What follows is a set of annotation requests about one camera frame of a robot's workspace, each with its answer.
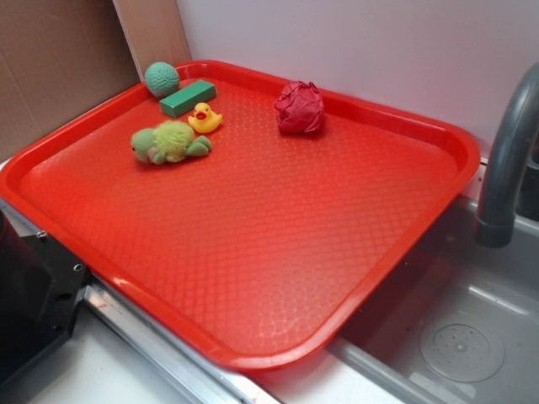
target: green ball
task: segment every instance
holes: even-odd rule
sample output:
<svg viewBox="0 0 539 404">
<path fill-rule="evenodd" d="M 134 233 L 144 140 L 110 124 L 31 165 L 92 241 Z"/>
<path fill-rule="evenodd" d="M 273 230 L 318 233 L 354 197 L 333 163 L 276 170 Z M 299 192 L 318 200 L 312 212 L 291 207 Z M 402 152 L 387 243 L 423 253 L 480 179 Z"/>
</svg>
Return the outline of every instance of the green ball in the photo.
<svg viewBox="0 0 539 404">
<path fill-rule="evenodd" d="M 150 93 L 163 98 L 178 91 L 179 74 L 173 66 L 164 61 L 156 61 L 146 70 L 144 75 Z"/>
</svg>

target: green turtle toy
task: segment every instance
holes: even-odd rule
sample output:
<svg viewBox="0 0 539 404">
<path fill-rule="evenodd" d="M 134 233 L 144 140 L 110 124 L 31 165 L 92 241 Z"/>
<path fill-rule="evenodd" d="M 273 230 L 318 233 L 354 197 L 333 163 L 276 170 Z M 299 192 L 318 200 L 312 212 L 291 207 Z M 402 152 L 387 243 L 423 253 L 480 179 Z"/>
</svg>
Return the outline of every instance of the green turtle toy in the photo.
<svg viewBox="0 0 539 404">
<path fill-rule="evenodd" d="M 186 157 L 207 156 L 211 142 L 205 136 L 195 139 L 193 128 L 184 122 L 167 120 L 155 129 L 135 133 L 131 137 L 131 148 L 141 162 L 163 164 L 181 162 Z"/>
</svg>

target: red paper ball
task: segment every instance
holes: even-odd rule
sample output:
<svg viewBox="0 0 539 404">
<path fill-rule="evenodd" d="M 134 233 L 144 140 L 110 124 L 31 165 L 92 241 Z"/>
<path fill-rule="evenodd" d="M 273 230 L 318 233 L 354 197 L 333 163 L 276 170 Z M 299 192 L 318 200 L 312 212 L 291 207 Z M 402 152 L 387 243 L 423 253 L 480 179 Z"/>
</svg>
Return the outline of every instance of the red paper ball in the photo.
<svg viewBox="0 0 539 404">
<path fill-rule="evenodd" d="M 275 103 L 277 125 L 284 132 L 308 133 L 320 129 L 323 118 L 322 95 L 310 82 L 289 82 Z"/>
</svg>

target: gray faucet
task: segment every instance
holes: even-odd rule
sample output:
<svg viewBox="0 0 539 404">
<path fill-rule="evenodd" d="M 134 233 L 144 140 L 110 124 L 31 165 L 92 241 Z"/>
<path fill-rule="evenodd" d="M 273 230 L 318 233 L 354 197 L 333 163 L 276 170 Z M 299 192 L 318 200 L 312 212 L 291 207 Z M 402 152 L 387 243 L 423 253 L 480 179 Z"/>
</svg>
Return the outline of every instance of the gray faucet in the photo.
<svg viewBox="0 0 539 404">
<path fill-rule="evenodd" d="M 476 241 L 504 247 L 515 212 L 539 221 L 539 63 L 520 80 L 498 129 L 474 223 Z"/>
</svg>

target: sink basin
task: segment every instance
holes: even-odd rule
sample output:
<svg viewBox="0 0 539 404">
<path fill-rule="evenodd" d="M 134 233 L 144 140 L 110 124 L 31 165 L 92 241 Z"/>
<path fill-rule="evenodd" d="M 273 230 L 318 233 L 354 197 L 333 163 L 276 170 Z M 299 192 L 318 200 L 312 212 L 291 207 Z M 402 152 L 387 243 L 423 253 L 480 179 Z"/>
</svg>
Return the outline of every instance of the sink basin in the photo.
<svg viewBox="0 0 539 404">
<path fill-rule="evenodd" d="M 459 197 L 339 336 L 417 402 L 537 403 L 537 223 L 519 218 L 513 242 L 488 249 L 475 208 Z"/>
</svg>

